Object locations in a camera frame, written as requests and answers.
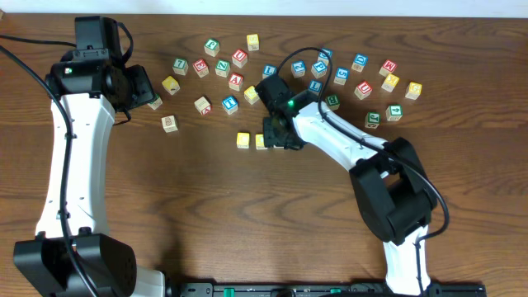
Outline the yellow O block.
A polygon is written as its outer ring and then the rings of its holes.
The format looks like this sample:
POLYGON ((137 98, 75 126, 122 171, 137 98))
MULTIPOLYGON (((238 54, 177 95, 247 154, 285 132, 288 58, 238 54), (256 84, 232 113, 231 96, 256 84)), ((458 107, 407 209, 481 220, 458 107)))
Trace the yellow O block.
POLYGON ((264 138, 263 134, 256 134, 255 135, 255 146, 256 146, 257 150, 266 149, 265 138, 264 138))

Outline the yellow C block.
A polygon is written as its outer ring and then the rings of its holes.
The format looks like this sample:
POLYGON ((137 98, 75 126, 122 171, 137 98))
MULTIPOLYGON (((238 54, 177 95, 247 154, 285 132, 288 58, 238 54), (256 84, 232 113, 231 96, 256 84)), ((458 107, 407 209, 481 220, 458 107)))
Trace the yellow C block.
POLYGON ((238 132, 236 145, 238 149, 248 149, 250 146, 251 135, 247 132, 238 132))

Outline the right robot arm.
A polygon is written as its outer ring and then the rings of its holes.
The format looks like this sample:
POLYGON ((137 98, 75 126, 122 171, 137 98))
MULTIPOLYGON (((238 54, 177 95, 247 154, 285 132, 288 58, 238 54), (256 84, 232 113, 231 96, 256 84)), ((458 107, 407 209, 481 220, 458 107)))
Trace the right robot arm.
POLYGON ((424 292, 431 280, 417 240, 428 232, 436 200, 413 146, 357 129, 309 91, 258 95, 270 113, 263 121, 265 145, 297 150, 312 144, 342 165, 361 218, 383 242, 387 286, 400 295, 424 292))

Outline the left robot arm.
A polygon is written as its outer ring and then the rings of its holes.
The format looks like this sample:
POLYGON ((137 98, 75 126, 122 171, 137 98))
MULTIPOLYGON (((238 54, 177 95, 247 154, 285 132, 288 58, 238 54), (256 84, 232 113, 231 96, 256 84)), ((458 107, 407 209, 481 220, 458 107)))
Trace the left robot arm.
POLYGON ((46 203, 35 238, 15 244, 16 268, 43 296, 170 296, 167 277, 137 264, 109 234, 106 152, 118 112, 154 101, 144 67, 107 60, 54 64, 45 86, 54 147, 46 203))

